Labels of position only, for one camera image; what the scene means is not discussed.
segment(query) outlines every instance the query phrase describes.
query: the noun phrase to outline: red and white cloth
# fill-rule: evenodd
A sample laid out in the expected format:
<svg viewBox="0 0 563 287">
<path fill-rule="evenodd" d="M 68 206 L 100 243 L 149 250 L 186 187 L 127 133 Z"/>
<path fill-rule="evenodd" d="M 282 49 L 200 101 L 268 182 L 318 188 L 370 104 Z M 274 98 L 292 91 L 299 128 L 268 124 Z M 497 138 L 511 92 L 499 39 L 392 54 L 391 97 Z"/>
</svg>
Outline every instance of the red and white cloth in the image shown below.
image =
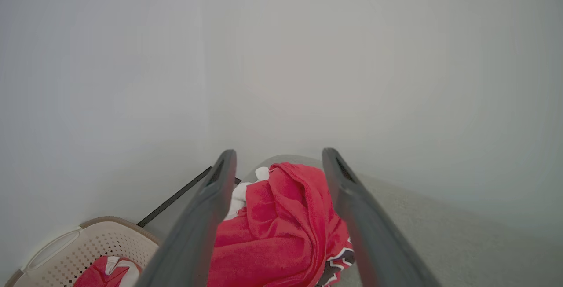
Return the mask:
<svg viewBox="0 0 563 287">
<path fill-rule="evenodd" d="M 329 286 L 354 262 L 320 169 L 274 164 L 246 201 L 217 229 L 208 287 Z"/>
<path fill-rule="evenodd" d="M 74 287 L 133 287 L 141 268 L 128 258 L 102 256 L 74 283 Z"/>
</svg>

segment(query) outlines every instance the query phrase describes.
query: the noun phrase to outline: red cloth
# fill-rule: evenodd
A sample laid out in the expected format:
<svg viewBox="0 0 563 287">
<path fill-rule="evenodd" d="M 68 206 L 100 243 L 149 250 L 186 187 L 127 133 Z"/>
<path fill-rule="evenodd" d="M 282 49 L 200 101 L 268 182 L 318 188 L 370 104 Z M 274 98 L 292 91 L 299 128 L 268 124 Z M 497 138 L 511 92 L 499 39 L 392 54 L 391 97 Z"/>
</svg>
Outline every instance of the red cloth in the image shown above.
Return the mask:
<svg viewBox="0 0 563 287">
<path fill-rule="evenodd" d="M 351 251 L 349 237 L 320 169 L 274 164 L 269 180 L 248 185 L 247 207 L 219 225 L 207 286 L 315 286 L 327 261 Z"/>
<path fill-rule="evenodd" d="M 131 261 L 128 258 L 121 257 L 120 261 Z M 121 279 L 125 276 L 129 267 L 115 267 L 111 275 L 105 274 L 107 264 L 107 256 L 102 256 L 96 259 L 84 273 L 76 279 L 73 287 L 119 287 Z M 135 264 L 139 272 L 141 267 Z"/>
</svg>

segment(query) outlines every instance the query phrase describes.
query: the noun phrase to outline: basket handle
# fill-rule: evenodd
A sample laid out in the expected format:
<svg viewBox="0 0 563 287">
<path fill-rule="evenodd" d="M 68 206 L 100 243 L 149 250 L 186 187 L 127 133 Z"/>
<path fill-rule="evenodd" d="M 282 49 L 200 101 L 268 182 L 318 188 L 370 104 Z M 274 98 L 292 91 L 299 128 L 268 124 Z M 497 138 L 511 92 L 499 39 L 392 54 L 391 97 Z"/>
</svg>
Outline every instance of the basket handle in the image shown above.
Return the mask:
<svg viewBox="0 0 563 287">
<path fill-rule="evenodd" d="M 26 267 L 22 270 L 24 272 L 33 271 L 38 269 L 41 265 L 49 261 L 55 255 L 57 255 L 60 251 L 62 251 L 65 247 L 68 247 L 75 239 L 78 239 L 80 236 L 81 229 L 76 229 L 74 231 L 70 231 L 65 233 L 58 238 L 52 240 L 47 245 L 45 245 L 40 251 L 38 251 L 32 259 L 30 259 L 29 263 Z"/>
</svg>

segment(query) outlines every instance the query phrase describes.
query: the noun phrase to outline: gray wall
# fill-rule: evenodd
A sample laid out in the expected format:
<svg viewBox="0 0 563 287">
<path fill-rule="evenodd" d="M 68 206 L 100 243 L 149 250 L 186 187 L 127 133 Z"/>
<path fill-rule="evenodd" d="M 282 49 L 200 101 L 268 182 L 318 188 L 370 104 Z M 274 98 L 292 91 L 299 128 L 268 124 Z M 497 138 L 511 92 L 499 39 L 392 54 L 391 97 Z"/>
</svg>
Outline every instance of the gray wall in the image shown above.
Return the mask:
<svg viewBox="0 0 563 287">
<path fill-rule="evenodd" d="M 0 283 L 209 166 L 199 0 L 0 0 Z"/>
<path fill-rule="evenodd" d="M 362 173 L 563 243 L 563 0 L 203 0 L 215 153 Z"/>
</svg>

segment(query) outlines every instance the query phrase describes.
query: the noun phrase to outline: gray surface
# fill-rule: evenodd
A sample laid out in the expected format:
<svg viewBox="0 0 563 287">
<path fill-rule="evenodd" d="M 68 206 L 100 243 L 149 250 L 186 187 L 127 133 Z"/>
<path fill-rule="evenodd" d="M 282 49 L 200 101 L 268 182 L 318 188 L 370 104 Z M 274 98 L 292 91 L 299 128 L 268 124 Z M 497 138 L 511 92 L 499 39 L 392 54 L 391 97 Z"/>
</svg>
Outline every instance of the gray surface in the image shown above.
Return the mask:
<svg viewBox="0 0 563 287">
<path fill-rule="evenodd" d="M 201 187 L 204 180 L 205 178 L 202 178 L 198 181 L 197 184 L 191 187 L 164 211 L 147 223 L 144 228 L 159 239 L 166 239 L 176 220 L 179 218 L 179 215 L 190 203 L 190 200 L 194 197 L 195 193 L 197 193 L 197 190 Z"/>
<path fill-rule="evenodd" d="M 277 155 L 256 167 L 277 162 L 303 163 L 322 169 L 319 160 L 298 155 Z M 563 285 L 563 247 L 372 177 L 358 175 L 358 178 L 444 286 Z M 243 182 L 254 181 L 254 171 L 243 179 Z M 338 283 L 340 287 L 361 285 L 355 265 L 344 271 Z"/>
</svg>

